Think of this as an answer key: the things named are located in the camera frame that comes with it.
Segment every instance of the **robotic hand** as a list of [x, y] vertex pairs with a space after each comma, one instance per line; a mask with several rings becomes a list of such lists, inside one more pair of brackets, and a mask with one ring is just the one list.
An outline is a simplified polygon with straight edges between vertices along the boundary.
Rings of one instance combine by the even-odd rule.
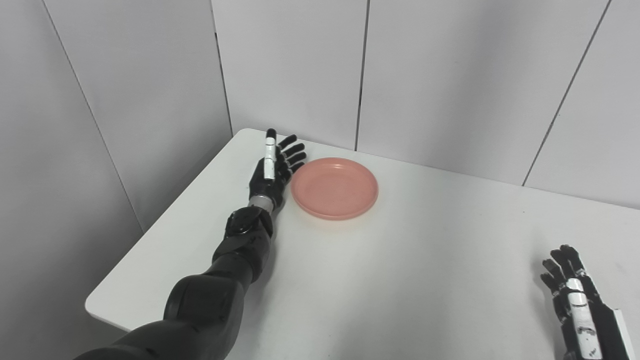
[[176, 283], [163, 319], [126, 334], [112, 345], [86, 352], [76, 360], [222, 360], [240, 328], [244, 295], [269, 256], [273, 212], [282, 206], [285, 185], [307, 155], [291, 135], [275, 143], [267, 132], [267, 150], [250, 181], [249, 206], [234, 211], [212, 264], [200, 275]]
[[258, 161], [249, 182], [250, 205], [269, 212], [282, 206], [284, 187], [307, 158], [303, 151], [305, 144], [297, 143], [288, 148], [297, 139], [296, 135], [290, 135], [276, 145], [276, 131], [267, 130], [266, 155]]
[[562, 245], [551, 257], [542, 262], [548, 272], [540, 277], [553, 295], [564, 360], [635, 360], [620, 311], [602, 302], [578, 252]]

